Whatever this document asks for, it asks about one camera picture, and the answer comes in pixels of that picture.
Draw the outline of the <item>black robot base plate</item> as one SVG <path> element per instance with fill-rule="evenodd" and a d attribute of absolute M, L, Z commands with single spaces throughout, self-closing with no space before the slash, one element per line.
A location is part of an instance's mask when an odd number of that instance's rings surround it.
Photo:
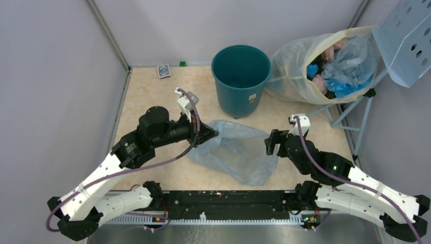
<path fill-rule="evenodd" d="M 300 202 L 293 191 L 165 191 L 144 212 L 161 212 L 171 220 L 286 220 L 306 210 L 311 203 Z"/>

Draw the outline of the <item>teal plastic trash bin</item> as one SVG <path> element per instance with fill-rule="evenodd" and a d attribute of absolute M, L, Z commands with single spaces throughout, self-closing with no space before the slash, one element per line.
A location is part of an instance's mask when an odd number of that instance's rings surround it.
<path fill-rule="evenodd" d="M 260 49 L 249 45 L 233 45 L 220 50 L 212 59 L 221 109 L 234 119 L 247 117 L 258 107 L 271 62 Z"/>

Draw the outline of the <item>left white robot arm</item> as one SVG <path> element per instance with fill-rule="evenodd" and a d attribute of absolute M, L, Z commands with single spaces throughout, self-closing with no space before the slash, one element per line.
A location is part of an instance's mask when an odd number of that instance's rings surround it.
<path fill-rule="evenodd" d="M 70 193 L 48 200 L 50 216 L 58 218 L 57 232 L 80 241 L 112 218 L 137 209 L 159 209 L 163 192 L 154 181 L 113 197 L 107 193 L 126 175 L 148 169 L 156 148 L 180 141 L 194 148 L 217 135 L 193 110 L 182 112 L 174 121 L 166 108 L 149 108 L 139 118 L 137 129 L 124 135 L 83 182 Z"/>

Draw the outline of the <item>light blue trash bag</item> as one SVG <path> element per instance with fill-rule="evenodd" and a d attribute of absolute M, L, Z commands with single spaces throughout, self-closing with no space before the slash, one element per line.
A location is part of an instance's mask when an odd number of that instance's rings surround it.
<path fill-rule="evenodd" d="M 192 163 L 230 175 L 242 185 L 262 186 L 278 165 L 276 155 L 267 155 L 265 131 L 227 120 L 208 124 L 218 136 L 192 149 L 187 157 Z"/>

